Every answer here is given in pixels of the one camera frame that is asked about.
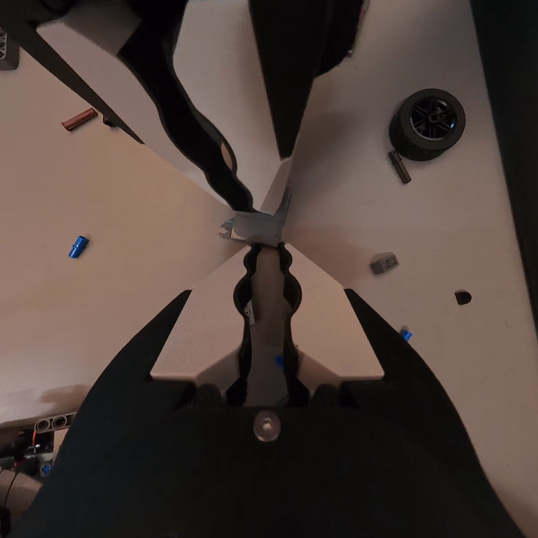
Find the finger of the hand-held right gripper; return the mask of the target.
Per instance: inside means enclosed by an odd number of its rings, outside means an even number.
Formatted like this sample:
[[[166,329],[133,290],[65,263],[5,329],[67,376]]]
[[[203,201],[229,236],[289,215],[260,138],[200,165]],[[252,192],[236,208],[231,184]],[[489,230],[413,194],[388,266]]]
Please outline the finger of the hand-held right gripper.
[[[253,209],[276,212],[291,158],[279,155],[248,1],[188,1],[173,66]]]
[[[37,33],[143,144],[231,209],[252,212],[229,144],[173,66],[186,4],[76,1]]]

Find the black lego wheel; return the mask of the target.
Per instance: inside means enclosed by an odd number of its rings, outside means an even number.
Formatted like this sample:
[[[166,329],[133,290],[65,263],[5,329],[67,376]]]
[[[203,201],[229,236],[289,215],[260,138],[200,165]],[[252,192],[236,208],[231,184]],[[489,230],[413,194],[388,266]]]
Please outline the black lego wheel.
[[[440,157],[461,139],[466,116],[451,93],[428,88],[407,97],[388,127],[389,141],[402,157],[427,162]]]

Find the grey lego car model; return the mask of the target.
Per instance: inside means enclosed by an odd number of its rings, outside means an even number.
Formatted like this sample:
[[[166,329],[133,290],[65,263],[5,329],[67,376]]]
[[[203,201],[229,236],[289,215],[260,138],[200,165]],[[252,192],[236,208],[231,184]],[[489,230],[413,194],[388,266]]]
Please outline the grey lego car model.
[[[41,418],[33,426],[1,431],[1,526],[14,526],[54,467],[76,412]]]

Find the grey lego slope brick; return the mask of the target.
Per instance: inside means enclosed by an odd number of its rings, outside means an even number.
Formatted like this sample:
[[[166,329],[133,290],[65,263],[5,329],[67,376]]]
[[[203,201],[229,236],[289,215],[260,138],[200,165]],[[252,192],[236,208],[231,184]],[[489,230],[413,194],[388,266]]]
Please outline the grey lego slope brick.
[[[382,275],[398,267],[399,260],[392,252],[383,253],[374,257],[369,267],[374,275]]]

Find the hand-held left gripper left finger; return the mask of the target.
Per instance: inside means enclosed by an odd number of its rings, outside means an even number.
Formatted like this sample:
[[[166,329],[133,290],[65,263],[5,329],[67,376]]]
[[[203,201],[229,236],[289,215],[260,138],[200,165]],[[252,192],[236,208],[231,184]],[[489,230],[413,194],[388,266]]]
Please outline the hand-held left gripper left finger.
[[[230,406],[243,406],[252,364],[251,323],[260,244],[243,248],[189,294],[151,370],[152,380],[215,385]]]

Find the grey lego tile assembly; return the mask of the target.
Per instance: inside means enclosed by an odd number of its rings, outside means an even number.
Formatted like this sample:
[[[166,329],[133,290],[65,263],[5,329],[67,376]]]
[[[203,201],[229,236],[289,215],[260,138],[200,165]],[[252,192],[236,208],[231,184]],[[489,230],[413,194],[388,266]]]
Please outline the grey lego tile assembly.
[[[236,212],[221,224],[219,237],[277,247],[281,241],[290,199],[291,192],[287,188],[274,215],[265,212]]]

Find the dark grey lego axle pin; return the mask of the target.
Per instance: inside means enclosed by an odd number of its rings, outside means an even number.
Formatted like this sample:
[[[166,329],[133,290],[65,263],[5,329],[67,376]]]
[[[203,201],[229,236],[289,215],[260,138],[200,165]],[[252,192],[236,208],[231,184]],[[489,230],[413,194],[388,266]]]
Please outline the dark grey lego axle pin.
[[[404,185],[407,185],[411,182],[412,178],[407,171],[405,164],[403,163],[400,155],[394,149],[389,151],[387,154],[391,164],[393,165],[398,177]]]

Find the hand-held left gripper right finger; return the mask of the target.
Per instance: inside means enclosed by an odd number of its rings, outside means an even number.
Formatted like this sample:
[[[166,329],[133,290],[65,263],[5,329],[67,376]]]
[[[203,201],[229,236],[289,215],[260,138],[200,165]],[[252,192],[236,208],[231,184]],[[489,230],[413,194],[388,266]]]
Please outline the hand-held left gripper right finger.
[[[384,371],[344,287],[289,243],[278,244],[284,299],[284,375],[292,406],[322,385],[380,380]]]

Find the brown lego axle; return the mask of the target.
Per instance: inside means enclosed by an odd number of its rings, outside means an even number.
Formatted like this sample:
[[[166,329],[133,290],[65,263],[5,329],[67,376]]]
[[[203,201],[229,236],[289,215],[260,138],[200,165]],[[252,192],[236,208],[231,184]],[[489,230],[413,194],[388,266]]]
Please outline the brown lego axle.
[[[90,107],[75,116],[68,118],[61,122],[61,126],[68,132],[75,131],[76,129],[80,128],[81,126],[87,124],[88,122],[94,120],[98,117],[98,111]]]

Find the grey bent technic beam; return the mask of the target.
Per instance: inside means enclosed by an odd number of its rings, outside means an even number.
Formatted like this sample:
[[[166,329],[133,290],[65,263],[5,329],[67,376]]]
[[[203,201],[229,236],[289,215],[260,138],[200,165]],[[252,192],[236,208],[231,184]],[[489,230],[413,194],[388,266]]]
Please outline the grey bent technic beam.
[[[15,71],[19,67],[20,49],[17,41],[1,28],[1,71]]]

